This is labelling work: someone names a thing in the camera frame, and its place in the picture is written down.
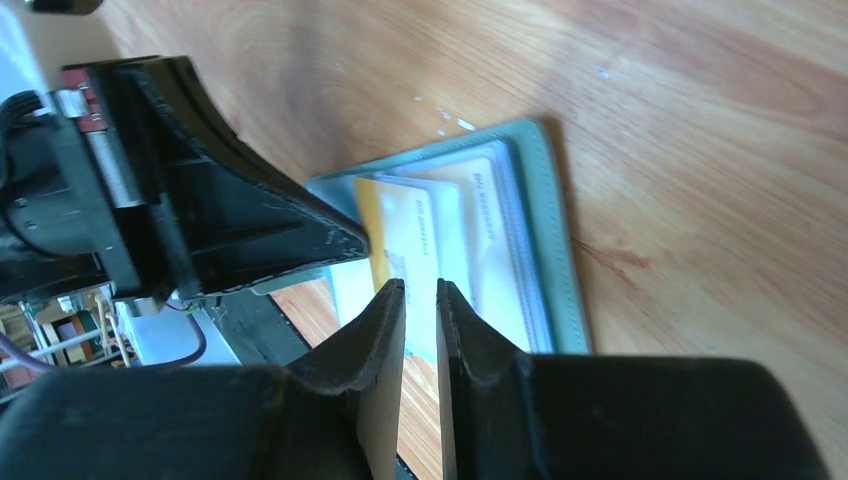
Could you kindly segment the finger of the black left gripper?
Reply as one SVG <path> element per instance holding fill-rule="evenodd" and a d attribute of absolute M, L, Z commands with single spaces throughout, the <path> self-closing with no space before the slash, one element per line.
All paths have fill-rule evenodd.
<path fill-rule="evenodd" d="M 180 294 L 227 294 L 368 254 L 361 226 L 238 138 L 187 57 L 134 64 L 132 90 Z"/>

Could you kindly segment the teal card holder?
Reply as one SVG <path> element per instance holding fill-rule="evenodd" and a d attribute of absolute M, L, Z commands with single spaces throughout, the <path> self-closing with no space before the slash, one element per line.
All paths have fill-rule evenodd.
<path fill-rule="evenodd" d="M 309 179 L 309 192 L 361 222 L 357 178 L 421 188 L 430 196 L 439 277 L 453 282 L 473 307 L 467 228 L 459 187 L 418 176 L 433 168 L 485 157 L 492 162 L 506 236 L 517 274 L 532 353 L 588 354 L 592 350 L 579 296 L 551 142 L 542 125 L 521 119 Z M 369 256 L 318 267 L 255 288 L 265 295 L 325 279 L 340 324 L 349 323 L 378 290 Z"/>

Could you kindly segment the yellow credit card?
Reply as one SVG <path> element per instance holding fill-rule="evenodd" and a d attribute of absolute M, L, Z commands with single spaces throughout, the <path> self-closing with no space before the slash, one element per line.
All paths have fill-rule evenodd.
<path fill-rule="evenodd" d="M 370 241 L 374 287 L 390 279 L 404 282 L 405 349 L 433 363 L 439 264 L 430 196 L 421 188 L 366 178 L 355 179 L 353 188 Z"/>

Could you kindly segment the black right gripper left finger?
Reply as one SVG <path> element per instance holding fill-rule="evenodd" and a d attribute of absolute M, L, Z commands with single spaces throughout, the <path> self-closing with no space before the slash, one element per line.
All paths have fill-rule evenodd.
<path fill-rule="evenodd" d="M 1 418 L 5 479 L 391 479 L 405 289 L 284 365 L 67 368 Z"/>

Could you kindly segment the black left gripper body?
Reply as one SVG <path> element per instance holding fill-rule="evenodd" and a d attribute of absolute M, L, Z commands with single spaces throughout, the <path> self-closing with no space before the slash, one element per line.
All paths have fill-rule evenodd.
<path fill-rule="evenodd" d="M 159 78 L 197 77 L 187 56 L 62 65 L 45 93 L 1 105 L 1 300 L 40 302 L 105 283 L 133 303 L 199 294 L 177 232 L 173 150 L 148 146 Z"/>

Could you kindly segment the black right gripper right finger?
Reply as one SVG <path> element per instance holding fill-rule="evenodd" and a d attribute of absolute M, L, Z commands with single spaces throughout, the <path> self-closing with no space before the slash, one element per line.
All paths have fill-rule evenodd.
<path fill-rule="evenodd" d="M 780 382 L 716 357 L 522 351 L 437 285 L 448 479 L 826 479 Z"/>

